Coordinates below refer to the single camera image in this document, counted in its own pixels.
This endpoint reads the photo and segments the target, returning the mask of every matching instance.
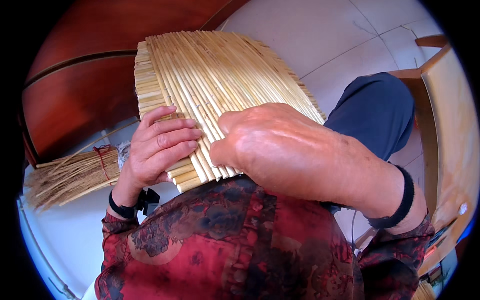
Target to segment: sleeve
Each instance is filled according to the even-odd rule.
[[[138,227],[137,217],[121,220],[108,212],[102,219],[103,224],[103,263],[102,271],[123,259],[127,247],[127,236]]]
[[[434,234],[428,215],[417,228],[403,234],[380,230],[359,259],[365,299],[411,299],[426,245]]]

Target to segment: fingernail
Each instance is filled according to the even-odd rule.
[[[195,134],[196,136],[202,136],[202,131],[200,129],[194,129],[193,130],[193,134]]]
[[[188,141],[188,147],[196,148],[198,143],[196,141]]]

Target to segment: wooden chair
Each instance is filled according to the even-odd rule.
[[[423,275],[454,249],[472,219],[480,187],[480,133],[473,96],[455,52],[443,35],[415,40],[442,49],[418,69],[391,71],[415,99],[425,168],[425,198],[435,232],[451,226],[428,250]],[[358,238],[364,243],[372,230]]]

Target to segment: left hand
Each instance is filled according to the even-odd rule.
[[[129,159],[112,191],[118,206],[134,206],[142,188],[169,181],[165,169],[196,149],[195,140],[200,138],[202,131],[194,128],[195,120],[155,122],[176,109],[175,106],[160,106],[146,113],[138,125],[132,137]]]

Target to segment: white tile floor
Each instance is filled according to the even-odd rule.
[[[441,30],[417,0],[252,0],[224,28],[268,44],[313,93],[328,115],[357,76],[421,66],[437,48],[417,47],[415,38]],[[420,133],[390,160],[424,185]],[[335,215],[351,240],[353,211]],[[354,238],[368,228],[359,213]]]

